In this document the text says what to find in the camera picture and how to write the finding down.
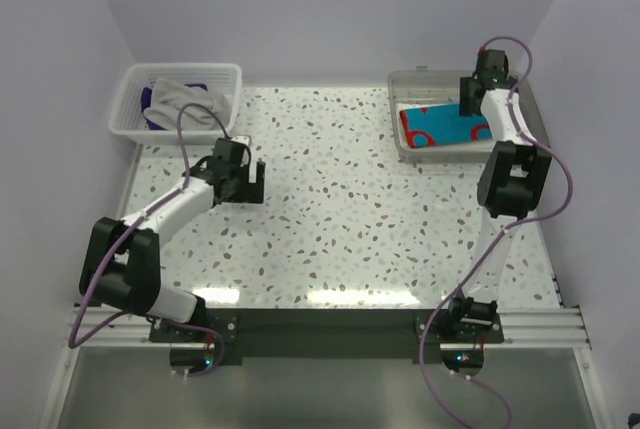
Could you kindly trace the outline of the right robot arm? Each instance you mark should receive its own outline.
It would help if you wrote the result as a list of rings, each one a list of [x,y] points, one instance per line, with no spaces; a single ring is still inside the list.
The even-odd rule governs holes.
[[[536,146],[520,108],[518,78],[502,50],[479,50],[473,74],[460,80],[460,114],[481,115],[494,146],[477,185],[481,229],[472,275],[456,290],[440,323],[457,341],[498,324],[498,298],[516,228],[539,204],[551,155]]]

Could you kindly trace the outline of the grey towel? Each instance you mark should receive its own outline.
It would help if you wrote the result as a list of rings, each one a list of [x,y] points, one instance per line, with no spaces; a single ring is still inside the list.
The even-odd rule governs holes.
[[[220,92],[208,90],[208,93],[208,105],[190,103],[179,110],[177,128],[180,127],[184,131],[225,131],[228,129],[232,114],[229,100]]]

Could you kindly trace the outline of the colourful striped towel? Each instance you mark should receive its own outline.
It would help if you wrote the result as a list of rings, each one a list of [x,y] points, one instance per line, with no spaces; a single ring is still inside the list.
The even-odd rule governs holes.
[[[461,116],[457,103],[402,109],[399,118],[411,149],[492,139],[487,120],[482,115]]]

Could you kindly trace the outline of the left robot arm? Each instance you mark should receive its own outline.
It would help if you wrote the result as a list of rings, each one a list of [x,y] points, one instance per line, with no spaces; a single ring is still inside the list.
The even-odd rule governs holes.
[[[185,341],[201,339],[208,328],[206,303],[162,281],[161,249],[220,204],[263,203],[265,171],[263,161],[250,161],[246,144],[219,139],[167,193],[121,219],[101,218],[92,229],[79,280],[83,301],[171,320]]]

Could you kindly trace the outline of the white towel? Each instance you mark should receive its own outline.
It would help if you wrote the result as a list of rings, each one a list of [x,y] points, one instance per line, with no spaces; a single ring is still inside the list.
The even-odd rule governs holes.
[[[492,139],[480,141],[480,142],[463,143],[463,144],[456,144],[456,145],[432,146],[432,147],[426,147],[421,149],[411,149],[408,146],[407,142],[405,141],[404,133],[403,133],[400,118],[399,118],[400,110],[411,108],[411,107],[426,107],[426,106],[408,105],[407,107],[402,107],[397,110],[397,116],[396,116],[397,128],[395,129],[396,142],[398,144],[399,152],[403,155],[418,157],[418,156],[427,156],[431,154],[435,155],[436,153],[462,154],[462,153],[471,153],[475,151],[486,150],[491,146]]]

